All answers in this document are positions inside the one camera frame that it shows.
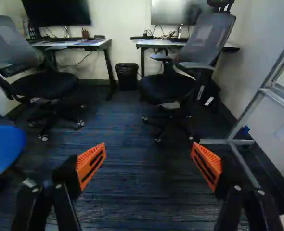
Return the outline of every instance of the desk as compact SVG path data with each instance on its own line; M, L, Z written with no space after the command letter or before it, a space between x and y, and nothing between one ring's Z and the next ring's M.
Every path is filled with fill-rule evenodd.
M86 51L103 51L104 57L107 65L107 70L109 74L109 80L110 80L110 87L111 91L108 94L106 100L111 100L113 97L113 94L116 90L116 81L113 75L112 65L111 65L111 59L109 55L109 48L112 45L112 39L104 39L102 41L96 42L96 43L82 43L77 41L68 41L68 42L37 42L32 44L33 47L36 48L45 48L46 51L52 51L52 62L56 65L56 57L55 52L60 51L63 49L74 49L74 48L83 48Z
M141 39L137 43L137 48L141 48L141 77L145 76L145 51L148 48L182 48L186 45L185 42L171 42L163 39ZM235 53L240 50L239 46L227 42L223 52Z

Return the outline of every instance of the trash can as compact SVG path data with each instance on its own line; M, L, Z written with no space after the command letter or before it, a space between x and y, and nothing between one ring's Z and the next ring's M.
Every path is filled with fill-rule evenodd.
M118 77L120 90L136 90L138 86L138 64L116 64L115 71Z

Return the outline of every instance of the blue chair seat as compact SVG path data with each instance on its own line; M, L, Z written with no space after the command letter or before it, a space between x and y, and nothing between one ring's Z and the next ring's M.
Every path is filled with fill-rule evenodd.
M25 143L23 131L11 126L0 126L0 174L15 163Z

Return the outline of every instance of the black monitor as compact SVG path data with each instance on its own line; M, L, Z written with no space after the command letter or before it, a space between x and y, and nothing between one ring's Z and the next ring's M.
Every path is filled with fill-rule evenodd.
M22 0L33 26L91 25L87 0Z
M200 13L213 11L207 0L152 0L152 25L195 25Z

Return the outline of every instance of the gray chair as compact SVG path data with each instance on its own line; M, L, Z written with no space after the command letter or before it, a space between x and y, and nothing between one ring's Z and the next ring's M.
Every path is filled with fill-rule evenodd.
M173 110L165 118L165 125L156 137L161 142L173 124L180 125L181 120L192 122L193 101L201 98L205 86L210 82L215 70L216 60L223 49L236 17L229 12L202 14L195 26L194 32L187 44L174 59L160 57L161 61L173 62L176 71L173 75L150 75L141 79L139 90L142 98L151 105L179 102L180 109ZM143 117L146 124L156 126L151 117ZM190 126L180 126L189 140L194 140L192 123Z
M48 140L50 129L60 118L73 121L78 126L84 125L83 121L71 113L73 109L80 108L81 103L74 103L70 107L66 106L66 103L65 106L55 103L68 97L75 90L78 78L70 73L57 72L49 64L41 52L25 41L9 17L0 16L0 87L9 100L15 99L26 105L31 105L34 98L47 101L28 120L29 125L34 126L37 121L47 119L44 129L39 134L43 141ZM40 65L44 67L40 72L22 77L11 84L6 80Z

